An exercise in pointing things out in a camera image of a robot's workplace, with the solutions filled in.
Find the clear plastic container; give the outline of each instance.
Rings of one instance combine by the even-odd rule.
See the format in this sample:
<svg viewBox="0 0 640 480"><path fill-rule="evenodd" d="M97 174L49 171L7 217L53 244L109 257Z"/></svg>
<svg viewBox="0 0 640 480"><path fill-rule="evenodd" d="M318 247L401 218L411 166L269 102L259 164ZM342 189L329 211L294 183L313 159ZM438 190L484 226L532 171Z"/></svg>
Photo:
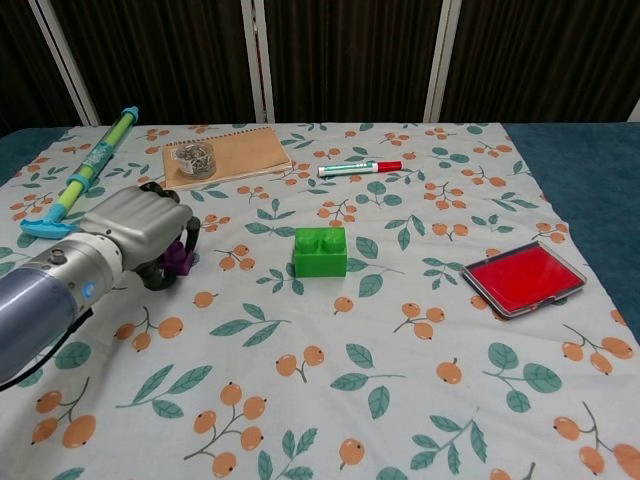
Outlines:
<svg viewBox="0 0 640 480"><path fill-rule="evenodd" d="M208 143L187 143L176 150L175 158L185 177L203 179L215 173L213 148Z"/></svg>

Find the purple object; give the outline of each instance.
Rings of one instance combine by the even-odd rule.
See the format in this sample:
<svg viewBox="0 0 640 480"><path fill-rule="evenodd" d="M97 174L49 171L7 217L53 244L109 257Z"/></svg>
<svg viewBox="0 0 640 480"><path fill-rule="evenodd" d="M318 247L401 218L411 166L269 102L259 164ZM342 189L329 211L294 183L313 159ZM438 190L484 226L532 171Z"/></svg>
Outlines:
<svg viewBox="0 0 640 480"><path fill-rule="evenodd" d="M160 256L158 266L165 273L172 273L181 277L189 275L189 270L193 265L195 255L193 251L188 251L180 240L174 241L169 248Z"/></svg>

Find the blue table surface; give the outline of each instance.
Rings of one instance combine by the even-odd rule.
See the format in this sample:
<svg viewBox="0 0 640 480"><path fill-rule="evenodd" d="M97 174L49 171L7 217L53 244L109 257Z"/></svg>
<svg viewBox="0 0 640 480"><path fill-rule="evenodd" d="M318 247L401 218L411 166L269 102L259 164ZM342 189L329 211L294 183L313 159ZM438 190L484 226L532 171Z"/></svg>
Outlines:
<svg viewBox="0 0 640 480"><path fill-rule="evenodd" d="M504 124L556 213L640 341L640 123ZM67 128L0 139L0 185Z"/></svg>

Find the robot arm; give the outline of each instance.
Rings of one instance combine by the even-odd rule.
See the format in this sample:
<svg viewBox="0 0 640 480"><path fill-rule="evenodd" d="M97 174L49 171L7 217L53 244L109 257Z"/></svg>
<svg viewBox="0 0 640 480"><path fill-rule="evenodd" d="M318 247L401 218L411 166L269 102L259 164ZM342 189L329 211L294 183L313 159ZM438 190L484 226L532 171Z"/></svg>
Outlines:
<svg viewBox="0 0 640 480"><path fill-rule="evenodd" d="M153 290L188 273L200 222L178 202L154 183L122 189L88 211L78 233L0 280L0 384L75 330L123 271L136 271Z"/></svg>

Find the brown notebook cover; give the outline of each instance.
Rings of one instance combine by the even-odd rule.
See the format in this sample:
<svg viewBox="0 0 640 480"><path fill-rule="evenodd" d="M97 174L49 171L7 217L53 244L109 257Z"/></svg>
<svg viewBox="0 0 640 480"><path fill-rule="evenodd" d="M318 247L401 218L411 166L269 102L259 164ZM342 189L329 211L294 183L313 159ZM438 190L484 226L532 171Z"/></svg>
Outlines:
<svg viewBox="0 0 640 480"><path fill-rule="evenodd" d="M186 177L180 171L175 152L191 142L205 142L213 148L214 173L204 179ZM293 168L291 159L270 127L245 130L219 137L187 140L165 145L162 150L167 188L176 190L201 187Z"/></svg>

